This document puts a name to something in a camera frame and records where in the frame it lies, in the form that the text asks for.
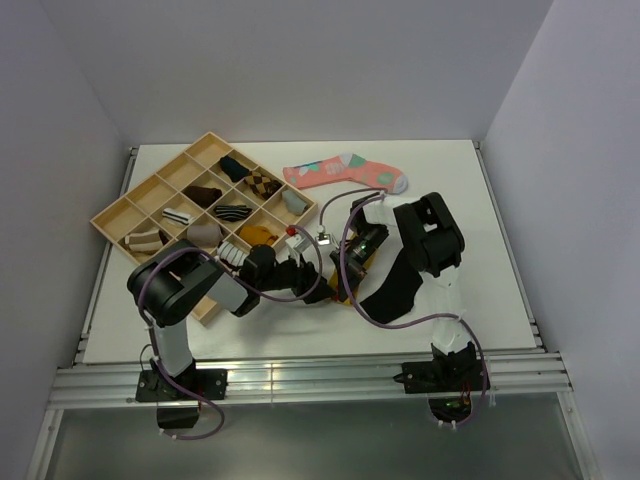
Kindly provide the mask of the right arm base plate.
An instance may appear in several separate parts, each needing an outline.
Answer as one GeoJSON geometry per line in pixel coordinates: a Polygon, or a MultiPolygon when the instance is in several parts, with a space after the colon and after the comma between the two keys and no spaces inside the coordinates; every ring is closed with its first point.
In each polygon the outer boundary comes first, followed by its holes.
{"type": "Polygon", "coordinates": [[[393,377],[406,394],[481,392],[491,386],[479,360],[436,358],[424,362],[405,362],[393,377]]]}

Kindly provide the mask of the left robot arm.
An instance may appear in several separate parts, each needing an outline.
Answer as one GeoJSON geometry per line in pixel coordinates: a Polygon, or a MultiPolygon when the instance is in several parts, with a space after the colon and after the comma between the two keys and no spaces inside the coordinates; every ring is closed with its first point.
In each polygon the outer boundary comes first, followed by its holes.
{"type": "Polygon", "coordinates": [[[272,291],[289,290],[293,301],[307,304],[335,294],[311,262],[303,258],[278,262],[275,250],[266,244],[252,247],[236,272],[227,269],[229,264],[181,240],[137,267],[127,280],[127,289],[150,329],[154,363],[162,372],[159,388],[172,399],[187,397],[195,386],[186,317],[202,299],[241,317],[272,291]]]}

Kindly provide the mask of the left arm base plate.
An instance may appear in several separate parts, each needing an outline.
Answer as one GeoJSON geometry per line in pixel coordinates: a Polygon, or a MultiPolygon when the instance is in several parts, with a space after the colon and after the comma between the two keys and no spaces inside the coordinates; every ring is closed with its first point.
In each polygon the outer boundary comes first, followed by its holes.
{"type": "MultiPolygon", "coordinates": [[[[183,389],[190,390],[208,400],[223,400],[227,388],[225,369],[192,369],[173,378],[183,389]]],[[[192,400],[192,397],[172,386],[157,370],[140,373],[135,401],[139,403],[192,400]]]]}

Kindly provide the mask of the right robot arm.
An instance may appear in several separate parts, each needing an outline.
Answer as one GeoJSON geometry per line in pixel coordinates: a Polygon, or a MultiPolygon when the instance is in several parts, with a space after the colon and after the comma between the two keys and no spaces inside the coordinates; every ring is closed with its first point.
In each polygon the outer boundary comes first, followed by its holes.
{"type": "Polygon", "coordinates": [[[415,305],[424,274],[446,294],[455,292],[464,250],[462,232],[439,193],[401,201],[370,189],[352,203],[341,238],[330,254],[337,273],[337,298],[349,300],[369,324],[385,330],[433,324],[431,349],[438,359],[433,378],[446,390],[457,388],[467,377],[461,358],[486,365],[477,336],[459,313],[436,312],[404,323],[399,319],[415,305]],[[386,241],[391,227],[398,230],[402,247],[381,287],[360,301],[354,290],[366,276],[365,263],[386,241]]]}

